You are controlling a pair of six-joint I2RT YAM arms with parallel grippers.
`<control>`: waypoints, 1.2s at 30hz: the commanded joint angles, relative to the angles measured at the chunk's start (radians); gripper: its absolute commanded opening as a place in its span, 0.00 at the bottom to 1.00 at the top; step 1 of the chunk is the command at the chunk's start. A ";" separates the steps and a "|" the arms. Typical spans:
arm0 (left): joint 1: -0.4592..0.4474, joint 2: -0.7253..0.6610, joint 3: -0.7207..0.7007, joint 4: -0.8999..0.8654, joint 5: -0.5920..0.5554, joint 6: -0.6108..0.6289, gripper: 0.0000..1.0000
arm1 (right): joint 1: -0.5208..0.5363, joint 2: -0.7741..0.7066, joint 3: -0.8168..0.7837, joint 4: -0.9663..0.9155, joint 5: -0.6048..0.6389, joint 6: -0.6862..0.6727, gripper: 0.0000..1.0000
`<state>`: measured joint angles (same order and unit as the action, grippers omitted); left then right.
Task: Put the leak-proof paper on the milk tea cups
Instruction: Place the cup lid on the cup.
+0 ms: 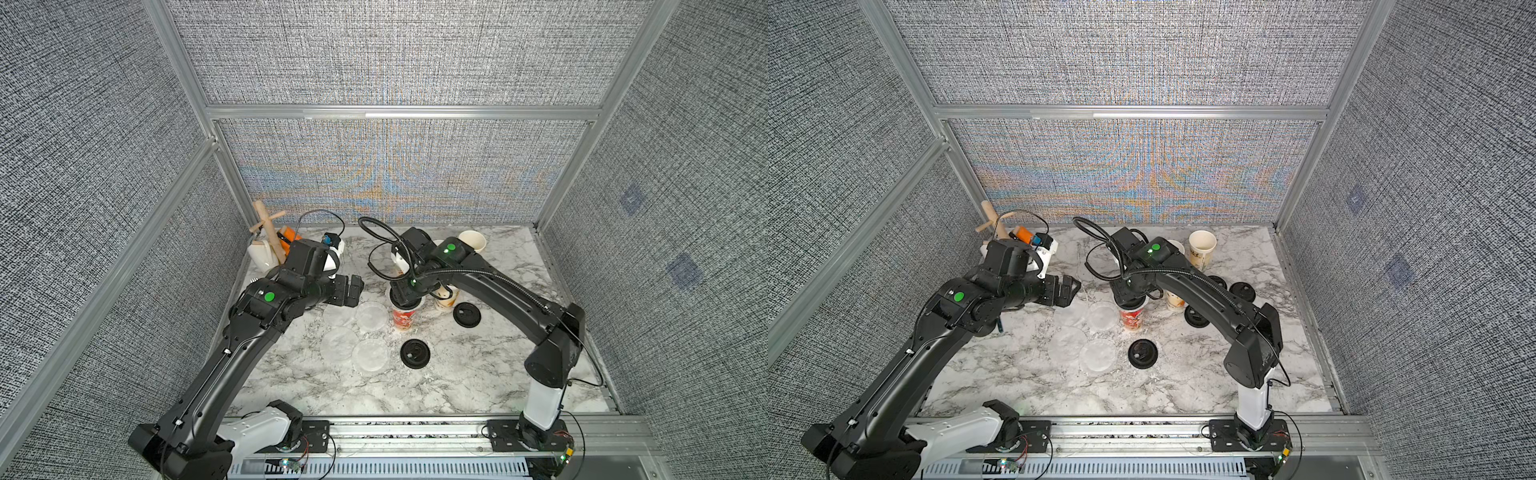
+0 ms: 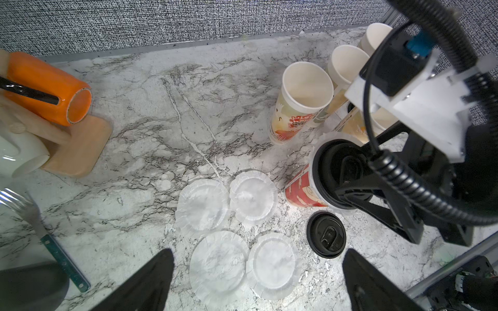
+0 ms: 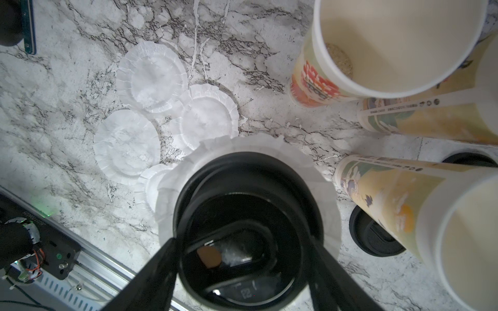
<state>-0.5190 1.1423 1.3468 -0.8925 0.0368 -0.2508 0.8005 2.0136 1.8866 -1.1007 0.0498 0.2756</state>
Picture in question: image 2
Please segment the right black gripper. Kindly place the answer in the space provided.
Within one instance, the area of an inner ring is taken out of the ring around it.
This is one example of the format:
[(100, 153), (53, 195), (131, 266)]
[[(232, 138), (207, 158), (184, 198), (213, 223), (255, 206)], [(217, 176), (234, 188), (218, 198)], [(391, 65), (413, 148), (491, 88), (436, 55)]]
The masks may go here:
[[(381, 143), (402, 132), (408, 133), (400, 152), (403, 161), (393, 152), (381, 148)], [(470, 246), (473, 225), (442, 220), (404, 199), (394, 198), (394, 203), (390, 203), (382, 193), (381, 196), (368, 193), (375, 193), (375, 189), (381, 186), (399, 194), (412, 193), (413, 169), (425, 181), (466, 207), (490, 199), (489, 207), (496, 211), (497, 149), (488, 125), (469, 128), (465, 140), (466, 159), (456, 164), (451, 164), (441, 151), (399, 121), (378, 136), (373, 130), (373, 122), (367, 121), (366, 133), (369, 142), (362, 148), (362, 153), (369, 169), (358, 180), (342, 184), (336, 193), (344, 194), (343, 198), (352, 206), (410, 243), (419, 244), (424, 227), (429, 226), (437, 228), (444, 242)]]

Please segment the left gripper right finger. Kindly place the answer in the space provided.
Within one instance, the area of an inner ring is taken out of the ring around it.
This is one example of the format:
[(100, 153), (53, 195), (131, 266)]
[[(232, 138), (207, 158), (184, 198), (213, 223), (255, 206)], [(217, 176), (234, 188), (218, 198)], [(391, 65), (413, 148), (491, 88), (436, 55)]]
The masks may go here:
[(352, 310), (422, 309), (352, 248), (346, 252), (342, 269)]

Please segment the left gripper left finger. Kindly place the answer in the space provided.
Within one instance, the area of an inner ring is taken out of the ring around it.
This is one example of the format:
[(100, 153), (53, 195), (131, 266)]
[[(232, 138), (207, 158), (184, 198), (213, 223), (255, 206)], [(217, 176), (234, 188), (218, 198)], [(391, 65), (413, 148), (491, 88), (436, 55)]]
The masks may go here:
[(172, 250), (160, 251), (93, 310), (164, 310), (174, 269)]

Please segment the red paper milk tea cup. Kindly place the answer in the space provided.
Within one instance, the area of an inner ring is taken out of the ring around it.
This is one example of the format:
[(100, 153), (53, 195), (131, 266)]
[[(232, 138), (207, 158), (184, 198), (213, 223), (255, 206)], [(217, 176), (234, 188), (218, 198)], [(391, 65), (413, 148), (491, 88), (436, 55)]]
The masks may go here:
[(289, 204), (296, 207), (327, 207), (311, 185), (309, 164), (285, 186), (285, 198)]

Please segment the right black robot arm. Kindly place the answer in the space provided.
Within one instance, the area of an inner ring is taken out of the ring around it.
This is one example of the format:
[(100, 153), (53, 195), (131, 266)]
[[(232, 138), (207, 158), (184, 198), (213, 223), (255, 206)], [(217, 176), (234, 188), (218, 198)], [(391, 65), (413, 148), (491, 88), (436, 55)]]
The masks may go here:
[(352, 82), (368, 142), (319, 156), (316, 186), (414, 244), (431, 226), (469, 246), (474, 228), (497, 224), (497, 58), (477, 56), (438, 1), (392, 6), (420, 32), (391, 31)]

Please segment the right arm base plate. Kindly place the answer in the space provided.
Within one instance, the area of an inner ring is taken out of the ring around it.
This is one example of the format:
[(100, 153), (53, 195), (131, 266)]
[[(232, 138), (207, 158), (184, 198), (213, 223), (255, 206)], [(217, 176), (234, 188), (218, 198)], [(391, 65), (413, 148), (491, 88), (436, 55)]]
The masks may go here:
[(431, 310), (497, 310), (497, 270), (477, 256), (425, 291)]

